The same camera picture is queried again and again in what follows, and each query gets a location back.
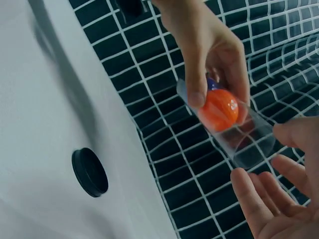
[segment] orange ball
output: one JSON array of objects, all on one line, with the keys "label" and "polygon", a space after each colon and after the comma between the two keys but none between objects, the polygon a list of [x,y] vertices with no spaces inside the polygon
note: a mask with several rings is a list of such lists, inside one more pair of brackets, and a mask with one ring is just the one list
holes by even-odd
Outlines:
[{"label": "orange ball", "polygon": [[238,118],[236,98],[223,89],[207,92],[206,103],[198,110],[198,118],[208,130],[215,132],[232,127]]}]

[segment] black drain plug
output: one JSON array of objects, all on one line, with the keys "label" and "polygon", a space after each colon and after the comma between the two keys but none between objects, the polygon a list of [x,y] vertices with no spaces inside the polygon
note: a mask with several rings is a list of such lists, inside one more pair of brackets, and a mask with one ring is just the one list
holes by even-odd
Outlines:
[{"label": "black drain plug", "polygon": [[72,166],[77,180],[87,194],[98,198],[108,190],[109,182],[103,165],[89,148],[73,152]]}]

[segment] tiled wall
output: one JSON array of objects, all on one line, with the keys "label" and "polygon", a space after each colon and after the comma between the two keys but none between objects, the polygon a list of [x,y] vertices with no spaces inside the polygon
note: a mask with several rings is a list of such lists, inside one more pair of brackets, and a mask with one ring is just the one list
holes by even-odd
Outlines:
[{"label": "tiled wall", "polygon": [[[70,0],[140,133],[176,234],[182,239],[249,239],[229,181],[234,168],[215,140],[176,95],[184,63],[159,11],[129,24],[113,0]],[[242,40],[251,83],[251,105],[271,124],[319,114],[319,4],[317,0],[208,0]],[[303,153],[276,143],[300,163]],[[300,203],[308,203],[269,158],[250,171],[274,173]]]}]

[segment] hand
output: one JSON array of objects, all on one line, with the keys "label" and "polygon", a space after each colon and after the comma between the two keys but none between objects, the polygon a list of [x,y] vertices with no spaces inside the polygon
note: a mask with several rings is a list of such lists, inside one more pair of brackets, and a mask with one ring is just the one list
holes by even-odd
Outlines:
[{"label": "hand", "polygon": [[249,81],[244,47],[200,0],[153,0],[163,25],[174,36],[185,61],[189,104],[202,107],[206,100],[205,70],[220,80],[238,99],[249,104]]},{"label": "hand", "polygon": [[283,155],[272,166],[311,199],[300,206],[280,187],[269,172],[231,173],[235,194],[255,239],[318,238],[319,235],[319,117],[293,119],[274,127],[276,138],[288,147],[305,152],[305,166]]}]

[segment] black object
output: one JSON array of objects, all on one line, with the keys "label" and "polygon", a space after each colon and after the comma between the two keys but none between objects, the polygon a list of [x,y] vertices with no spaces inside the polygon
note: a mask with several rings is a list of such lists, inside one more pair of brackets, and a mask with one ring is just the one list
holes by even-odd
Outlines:
[{"label": "black object", "polygon": [[97,198],[108,190],[105,170],[99,158],[89,148],[73,152],[72,166],[77,180],[90,196]]},{"label": "black object", "polygon": [[125,23],[132,21],[147,12],[141,0],[116,0],[116,4],[121,10]]}]

